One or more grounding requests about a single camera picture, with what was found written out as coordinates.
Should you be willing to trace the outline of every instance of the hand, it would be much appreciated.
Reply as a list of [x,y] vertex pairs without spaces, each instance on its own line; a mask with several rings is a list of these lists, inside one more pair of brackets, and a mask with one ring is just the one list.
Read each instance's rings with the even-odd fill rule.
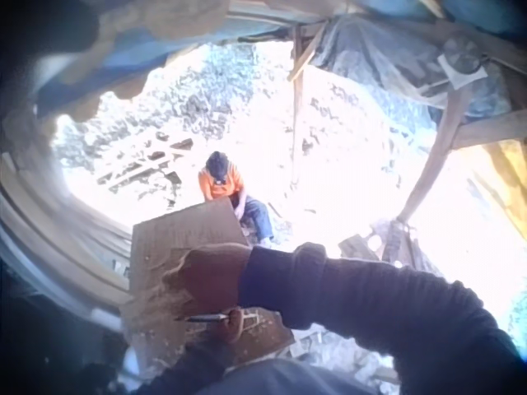
[[238,283],[252,249],[243,244],[211,244],[193,249],[178,271],[167,272],[169,289],[184,287],[193,299],[182,307],[184,316],[215,314],[238,305]]
[[238,218],[238,221],[241,220],[241,217],[244,216],[245,207],[242,204],[239,204],[237,208],[234,209],[234,215]]
[[233,309],[229,318],[221,321],[214,329],[215,335],[227,344],[236,343],[244,329],[244,313],[240,309]]

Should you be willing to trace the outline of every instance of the dark sleeve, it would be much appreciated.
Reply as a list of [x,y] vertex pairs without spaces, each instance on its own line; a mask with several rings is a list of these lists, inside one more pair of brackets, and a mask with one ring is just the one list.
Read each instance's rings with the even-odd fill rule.
[[327,259],[317,244],[295,253],[255,248],[239,292],[243,307],[278,311],[289,328],[320,323],[391,354],[403,385],[414,389],[448,372],[458,389],[460,381],[473,386],[471,378],[503,378],[521,364],[511,339],[460,282],[386,263]]
[[224,342],[215,339],[186,346],[185,353],[171,368],[150,383],[142,385],[136,395],[189,395],[220,380],[232,366],[234,353]]

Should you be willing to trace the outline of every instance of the orange shirt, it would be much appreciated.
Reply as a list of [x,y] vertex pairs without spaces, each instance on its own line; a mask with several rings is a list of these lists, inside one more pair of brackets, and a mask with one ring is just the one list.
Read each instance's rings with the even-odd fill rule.
[[199,187],[205,200],[213,200],[230,196],[233,193],[239,192],[244,187],[244,180],[235,165],[229,163],[229,170],[227,171],[225,185],[217,185],[214,183],[214,178],[208,173],[207,169],[199,172]]

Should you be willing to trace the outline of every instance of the jeans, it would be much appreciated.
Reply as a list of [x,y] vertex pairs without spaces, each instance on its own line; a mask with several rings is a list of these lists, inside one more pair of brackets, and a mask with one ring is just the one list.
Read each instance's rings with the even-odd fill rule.
[[[239,198],[237,194],[231,196],[233,207],[238,206],[238,201]],[[273,237],[273,227],[271,226],[271,221],[269,220],[267,207],[260,200],[256,200],[251,196],[248,196],[245,200],[245,212],[244,216],[241,218],[241,221],[245,222],[248,219],[251,219],[254,222],[254,228],[256,228],[256,237],[258,238],[258,241],[268,237]]]

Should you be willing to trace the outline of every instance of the person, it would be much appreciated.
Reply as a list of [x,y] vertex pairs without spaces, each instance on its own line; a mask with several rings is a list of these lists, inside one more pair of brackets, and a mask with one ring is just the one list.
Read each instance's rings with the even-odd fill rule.
[[[189,252],[179,275],[167,273],[163,281],[183,281],[194,297],[186,314],[263,307],[279,312],[289,328],[320,323],[355,337],[359,345],[394,357],[401,393],[527,393],[526,365],[511,339],[458,281],[386,263],[329,259],[317,244],[295,253],[204,246]],[[256,362],[224,375],[232,363],[224,359],[225,342],[207,347],[194,346],[185,356],[191,361],[180,360],[139,393],[369,393],[348,376],[294,360]]]
[[236,165],[223,152],[215,151],[199,172],[199,186],[205,201],[229,197],[239,221],[251,219],[260,245],[269,246],[273,228],[266,206],[247,195],[245,183]]

